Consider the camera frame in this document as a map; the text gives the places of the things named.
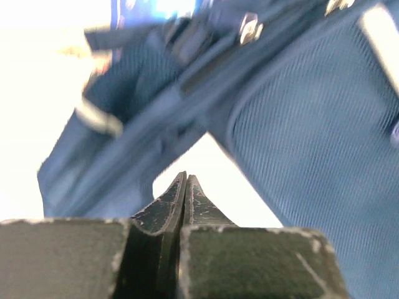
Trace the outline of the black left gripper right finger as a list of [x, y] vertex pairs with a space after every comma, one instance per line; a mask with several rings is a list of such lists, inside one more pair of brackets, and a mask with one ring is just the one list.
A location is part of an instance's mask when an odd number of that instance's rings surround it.
[[180, 298], [347, 298], [335, 252], [318, 230], [234, 225], [186, 185]]

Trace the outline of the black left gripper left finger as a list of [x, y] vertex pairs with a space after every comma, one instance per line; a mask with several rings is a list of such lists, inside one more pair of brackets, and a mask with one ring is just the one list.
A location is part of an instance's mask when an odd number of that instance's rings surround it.
[[2, 298], [173, 298], [186, 173], [131, 219], [1, 222]]

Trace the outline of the navy blue student backpack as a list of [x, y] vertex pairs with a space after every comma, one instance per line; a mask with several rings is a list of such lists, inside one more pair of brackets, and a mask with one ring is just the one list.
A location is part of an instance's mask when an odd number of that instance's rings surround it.
[[120, 56], [37, 178], [46, 217], [128, 217], [211, 133], [285, 226], [320, 229], [352, 298], [398, 297], [398, 2], [209, 1], [89, 30]]

